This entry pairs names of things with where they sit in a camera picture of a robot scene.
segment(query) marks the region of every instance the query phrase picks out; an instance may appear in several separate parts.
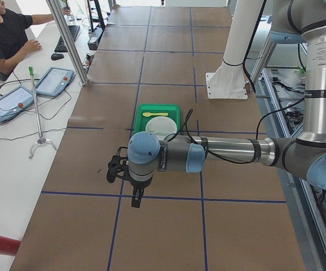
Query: white bowl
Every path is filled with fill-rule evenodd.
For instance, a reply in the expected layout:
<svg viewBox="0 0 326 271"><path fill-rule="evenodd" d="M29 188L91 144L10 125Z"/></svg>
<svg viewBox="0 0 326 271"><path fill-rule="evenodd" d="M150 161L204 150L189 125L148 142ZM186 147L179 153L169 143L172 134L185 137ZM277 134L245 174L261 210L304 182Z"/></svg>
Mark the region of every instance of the white bowl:
<svg viewBox="0 0 326 271"><path fill-rule="evenodd" d="M163 140L166 136L177 132L177 125L169 117L158 116L147 123L146 132L155 135L159 140Z"/></svg>

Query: table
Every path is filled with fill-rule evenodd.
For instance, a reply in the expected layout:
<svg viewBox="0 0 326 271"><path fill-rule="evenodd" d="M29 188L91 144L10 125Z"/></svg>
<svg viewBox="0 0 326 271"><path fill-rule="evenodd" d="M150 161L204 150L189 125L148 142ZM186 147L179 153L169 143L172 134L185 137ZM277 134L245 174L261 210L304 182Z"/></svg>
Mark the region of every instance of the table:
<svg viewBox="0 0 326 271"><path fill-rule="evenodd" d="M50 22L45 26L37 38L43 50L31 54L15 68L15 74L20 80L30 78L29 66L34 67L35 78L41 78L52 66L74 69L68 53L63 53L63 59L56 61L50 59L59 36L55 22ZM81 26L80 36L75 45L82 61L85 59L86 53L92 53L87 45L88 39L88 29ZM14 80L16 77L12 74L7 82ZM24 82L23 85L31 89L30 81ZM6 94L17 86L18 83L6 84L0 89L0 94ZM72 113L80 90L81 84L78 76L76 76L67 88L68 94L62 92L54 100L39 107L40 113L50 118L70 99L69 95L71 96L71 100L52 120L41 119L44 131L62 129L67 126L67 120ZM38 97L39 103L47 100L49 99ZM0 126L0 138L21 137L37 132L37 129L35 113L23 112L15 119ZM45 137L51 138L59 146L63 134L64 130L60 130L46 133ZM38 148L34 158L29 160L30 147L36 143L37 139L38 134L15 141L0 140L0 235L22 239L55 157L56 151L47 145ZM8 270L13 260L13 257L0 255L0 271Z"/></svg>

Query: floor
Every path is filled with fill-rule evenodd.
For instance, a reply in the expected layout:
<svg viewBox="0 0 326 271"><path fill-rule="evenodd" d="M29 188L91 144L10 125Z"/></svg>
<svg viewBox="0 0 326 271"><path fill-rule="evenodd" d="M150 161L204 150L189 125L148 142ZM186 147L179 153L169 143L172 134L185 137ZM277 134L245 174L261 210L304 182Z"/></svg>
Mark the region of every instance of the floor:
<svg viewBox="0 0 326 271"><path fill-rule="evenodd" d="M129 183L105 180L143 103L193 108L191 134L253 138L254 94L206 94L229 9L121 7L110 23L11 271L305 270L274 168L206 161L201 173L155 172L139 209Z"/></svg>

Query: white label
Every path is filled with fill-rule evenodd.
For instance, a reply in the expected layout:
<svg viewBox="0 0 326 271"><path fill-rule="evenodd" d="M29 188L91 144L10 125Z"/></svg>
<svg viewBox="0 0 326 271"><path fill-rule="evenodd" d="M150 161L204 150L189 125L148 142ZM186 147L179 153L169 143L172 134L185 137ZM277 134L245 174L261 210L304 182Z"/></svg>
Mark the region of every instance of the white label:
<svg viewBox="0 0 326 271"><path fill-rule="evenodd" d="M326 41L311 44L307 48L307 70L326 68Z"/></svg>

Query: green tray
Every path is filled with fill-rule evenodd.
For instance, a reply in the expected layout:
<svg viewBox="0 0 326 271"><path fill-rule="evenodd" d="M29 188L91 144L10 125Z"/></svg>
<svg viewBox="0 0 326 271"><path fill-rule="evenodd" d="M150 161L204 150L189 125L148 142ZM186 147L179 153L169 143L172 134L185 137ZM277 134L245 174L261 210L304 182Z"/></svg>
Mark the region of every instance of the green tray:
<svg viewBox="0 0 326 271"><path fill-rule="evenodd" d="M138 107L135 117L134 133L146 130L147 122L157 116L144 117L143 113L168 113L169 118L174 120L177 129L180 128L180 108L176 104L163 104L163 103L143 103Z"/></svg>

